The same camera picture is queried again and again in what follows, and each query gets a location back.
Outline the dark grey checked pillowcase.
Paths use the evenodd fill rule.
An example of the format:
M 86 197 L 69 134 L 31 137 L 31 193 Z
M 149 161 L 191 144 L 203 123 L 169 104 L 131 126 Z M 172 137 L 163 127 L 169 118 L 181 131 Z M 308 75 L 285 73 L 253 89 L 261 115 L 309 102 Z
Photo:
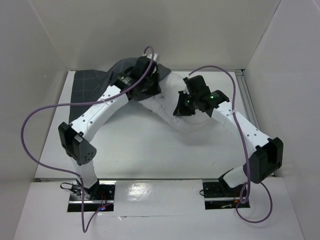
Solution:
M 116 79 L 116 75 L 134 67 L 137 57 L 124 58 L 116 62 L 109 70 L 77 70 L 74 73 L 71 91 L 71 103 L 96 102 L 110 85 L 110 80 Z M 171 73 L 168 67 L 158 63 L 159 79 L 162 81 Z M 90 106 L 70 106 L 68 122 L 79 118 Z

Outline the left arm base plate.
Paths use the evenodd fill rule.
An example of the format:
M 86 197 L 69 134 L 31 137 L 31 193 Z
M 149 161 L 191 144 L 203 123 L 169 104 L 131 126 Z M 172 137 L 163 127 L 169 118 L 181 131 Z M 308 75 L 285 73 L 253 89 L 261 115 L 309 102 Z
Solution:
M 64 182 L 61 189 L 69 190 L 68 213 L 80 213 L 82 207 L 82 192 L 77 183 Z M 84 195 L 84 212 L 113 212 L 116 183 L 112 181 L 101 181 L 98 189 L 93 195 Z

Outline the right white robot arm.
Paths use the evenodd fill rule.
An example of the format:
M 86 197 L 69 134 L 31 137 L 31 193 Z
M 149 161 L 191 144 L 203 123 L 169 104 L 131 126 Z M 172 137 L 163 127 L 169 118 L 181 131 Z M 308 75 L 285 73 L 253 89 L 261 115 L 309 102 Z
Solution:
M 237 186 L 248 181 L 259 184 L 282 166 L 284 143 L 278 137 L 272 139 L 256 128 L 232 107 L 222 91 L 211 91 L 201 75 L 183 81 L 186 89 L 178 93 L 174 116 L 192 116 L 199 110 L 245 142 L 248 160 L 219 177 L 220 194 L 230 196 Z

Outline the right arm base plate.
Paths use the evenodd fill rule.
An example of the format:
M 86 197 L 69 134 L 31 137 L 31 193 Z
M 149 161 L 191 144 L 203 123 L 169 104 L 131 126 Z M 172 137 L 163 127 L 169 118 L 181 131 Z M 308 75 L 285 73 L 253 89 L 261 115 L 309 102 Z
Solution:
M 235 209 L 240 202 L 243 185 L 226 189 L 218 181 L 203 181 L 199 194 L 204 197 L 206 210 Z

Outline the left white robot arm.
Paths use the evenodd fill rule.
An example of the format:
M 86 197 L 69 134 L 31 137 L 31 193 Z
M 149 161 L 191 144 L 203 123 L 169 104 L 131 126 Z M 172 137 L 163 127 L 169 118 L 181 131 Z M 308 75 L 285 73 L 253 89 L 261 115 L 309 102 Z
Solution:
M 91 141 L 101 126 L 129 101 L 146 100 L 161 92 L 159 68 L 155 60 L 143 55 L 132 64 L 116 64 L 109 70 L 106 90 L 99 97 L 99 103 L 89 107 L 71 123 L 58 126 L 61 145 L 74 161 L 77 183 L 81 194 L 88 200 L 97 197 L 99 179 L 96 176 L 93 159 L 97 149 Z

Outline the white pillow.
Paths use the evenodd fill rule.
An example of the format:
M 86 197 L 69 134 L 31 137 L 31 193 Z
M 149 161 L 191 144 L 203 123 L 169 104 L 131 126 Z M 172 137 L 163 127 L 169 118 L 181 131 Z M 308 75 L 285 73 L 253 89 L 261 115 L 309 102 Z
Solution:
M 209 116 L 199 110 L 192 115 L 180 115 L 185 110 L 180 92 L 187 92 L 182 76 L 172 71 L 164 71 L 160 73 L 159 80 L 161 93 L 141 100 L 139 103 L 142 106 L 180 132 L 196 131 L 210 122 Z

